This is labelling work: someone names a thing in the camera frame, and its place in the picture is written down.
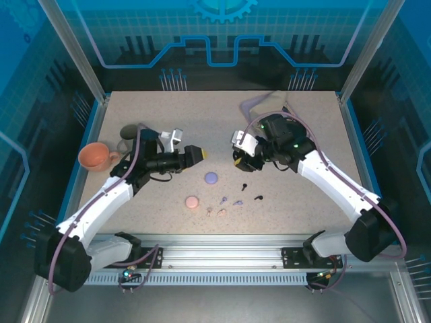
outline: cup handle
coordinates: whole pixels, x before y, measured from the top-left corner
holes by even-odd
[[[109,158],[111,161],[114,161],[114,160],[120,158],[120,153],[113,151],[113,152],[109,153]]]

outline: glass panel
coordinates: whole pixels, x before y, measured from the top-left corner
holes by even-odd
[[[399,203],[409,258],[431,256],[430,12],[429,1],[405,2],[352,95],[376,181]]]
[[[386,3],[59,1],[107,91],[339,90]]]
[[[94,99],[37,2],[0,7],[0,312],[17,322]]]

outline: small pink object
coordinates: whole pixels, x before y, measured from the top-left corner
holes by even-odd
[[[195,196],[189,196],[186,199],[186,207],[189,209],[196,209],[199,206],[199,199]]]

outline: small purple object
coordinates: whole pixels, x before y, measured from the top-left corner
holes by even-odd
[[[218,181],[218,176],[216,173],[207,173],[205,175],[205,181],[207,182],[207,184],[215,184]]]

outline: aluminum frame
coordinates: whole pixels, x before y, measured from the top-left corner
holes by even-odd
[[[319,269],[284,269],[281,249],[302,247],[309,235],[160,235],[135,234],[142,246],[159,244],[164,248],[162,268],[157,272],[291,272],[318,273]],[[94,243],[110,238],[98,234]],[[390,246],[387,254],[398,254],[398,246]],[[347,271],[351,273],[391,272],[402,268],[403,260],[378,257],[362,262],[347,256]]]
[[[84,81],[87,83],[90,91],[93,93],[93,96],[98,102],[104,103],[106,97],[105,91],[59,5],[53,0],[38,0],[38,2],[81,73]]]
[[[345,104],[349,100],[374,54],[382,44],[383,38],[385,38],[389,28],[398,16],[399,10],[403,6],[404,1],[405,0],[389,0],[386,7],[383,9],[382,14],[372,29],[371,35],[358,57],[358,60],[355,62],[355,65],[350,71],[350,74],[340,91],[342,103]]]
[[[405,262],[397,263],[397,270],[391,271],[391,280],[404,322],[427,323]]]
[[[96,110],[96,115],[94,116],[94,121],[91,124],[90,133],[86,144],[93,143],[97,141],[99,137],[100,129],[102,128],[103,119],[105,117],[106,109],[108,108],[110,96],[106,96],[103,102],[99,102]],[[75,183],[71,191],[69,202],[67,203],[67,208],[65,211],[65,219],[72,216],[79,208],[79,202],[81,200],[82,192],[84,191],[84,186],[86,184],[87,171],[82,167],[79,168]]]
[[[35,276],[30,296],[21,317],[21,323],[39,323],[43,321],[51,299],[47,284],[46,279]]]

